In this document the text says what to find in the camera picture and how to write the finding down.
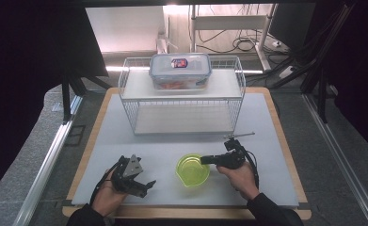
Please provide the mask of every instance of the hand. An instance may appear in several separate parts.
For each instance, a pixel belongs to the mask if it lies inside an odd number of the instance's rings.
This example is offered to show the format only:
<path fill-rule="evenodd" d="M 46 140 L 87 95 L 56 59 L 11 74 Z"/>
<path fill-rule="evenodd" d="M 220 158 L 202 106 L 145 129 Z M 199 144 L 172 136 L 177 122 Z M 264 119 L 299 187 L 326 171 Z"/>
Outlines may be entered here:
<path fill-rule="evenodd" d="M 231 185 L 240 192 L 245 200 L 253 200 L 260 194 L 249 162 L 245 162 L 239 169 L 227 169 L 220 166 L 217 166 L 216 169 L 230 179 Z"/>
<path fill-rule="evenodd" d="M 110 181 L 112 174 L 113 172 L 108 174 L 106 180 L 99 188 L 92 204 L 92 209 L 104 217 L 119 208 L 128 196 L 127 193 L 119 192 L 113 187 L 113 184 Z"/>

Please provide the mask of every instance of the yellow bowl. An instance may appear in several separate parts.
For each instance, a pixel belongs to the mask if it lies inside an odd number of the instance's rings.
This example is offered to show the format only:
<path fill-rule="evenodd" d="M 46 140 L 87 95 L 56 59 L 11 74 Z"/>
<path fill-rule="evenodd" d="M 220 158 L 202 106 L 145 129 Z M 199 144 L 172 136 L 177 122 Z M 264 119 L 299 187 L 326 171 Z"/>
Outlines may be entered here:
<path fill-rule="evenodd" d="M 202 165 L 200 158 L 199 154 L 190 153 L 178 161 L 176 173 L 184 186 L 199 186 L 207 180 L 210 167 L 209 165 Z"/>

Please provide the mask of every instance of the plastic food container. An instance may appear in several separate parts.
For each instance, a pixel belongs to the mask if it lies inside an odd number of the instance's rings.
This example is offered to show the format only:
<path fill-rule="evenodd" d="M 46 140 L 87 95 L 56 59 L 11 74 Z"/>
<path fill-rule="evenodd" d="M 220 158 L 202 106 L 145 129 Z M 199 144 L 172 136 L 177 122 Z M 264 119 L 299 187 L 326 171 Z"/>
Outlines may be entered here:
<path fill-rule="evenodd" d="M 209 165 L 202 165 L 200 158 L 199 154 L 191 153 L 183 156 L 178 161 L 176 173 L 184 186 L 199 186 L 207 180 L 210 167 Z"/>
<path fill-rule="evenodd" d="M 149 74 L 155 89 L 205 89 L 211 75 L 206 54 L 162 54 L 151 59 Z"/>

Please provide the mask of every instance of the white wire basket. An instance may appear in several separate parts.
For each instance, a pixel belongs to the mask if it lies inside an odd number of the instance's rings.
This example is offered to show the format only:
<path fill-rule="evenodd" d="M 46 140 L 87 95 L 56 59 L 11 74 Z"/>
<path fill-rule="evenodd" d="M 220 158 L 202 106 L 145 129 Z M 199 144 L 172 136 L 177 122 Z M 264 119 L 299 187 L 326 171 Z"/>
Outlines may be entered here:
<path fill-rule="evenodd" d="M 125 59 L 122 104 L 135 134 L 233 133 L 246 82 L 237 56 L 210 56 L 205 90 L 157 90 L 149 57 Z"/>

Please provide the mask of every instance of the person's arm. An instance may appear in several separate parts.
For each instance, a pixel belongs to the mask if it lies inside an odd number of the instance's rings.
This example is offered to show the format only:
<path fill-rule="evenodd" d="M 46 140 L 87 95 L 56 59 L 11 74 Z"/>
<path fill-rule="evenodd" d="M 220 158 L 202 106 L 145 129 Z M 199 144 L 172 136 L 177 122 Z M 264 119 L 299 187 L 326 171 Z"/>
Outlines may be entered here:
<path fill-rule="evenodd" d="M 104 217 L 119 208 L 128 196 L 127 193 L 119 192 L 113 187 L 110 181 L 112 173 L 113 171 L 108 173 L 93 204 L 91 206 L 86 204 L 83 208 L 72 213 L 67 226 L 104 226 Z"/>
<path fill-rule="evenodd" d="M 265 194 L 260 193 L 249 162 L 245 162 L 239 169 L 227 169 L 220 166 L 217 166 L 216 169 L 225 174 L 230 179 L 231 185 L 248 201 L 248 210 L 261 225 L 303 225 L 295 211 L 277 206 Z"/>

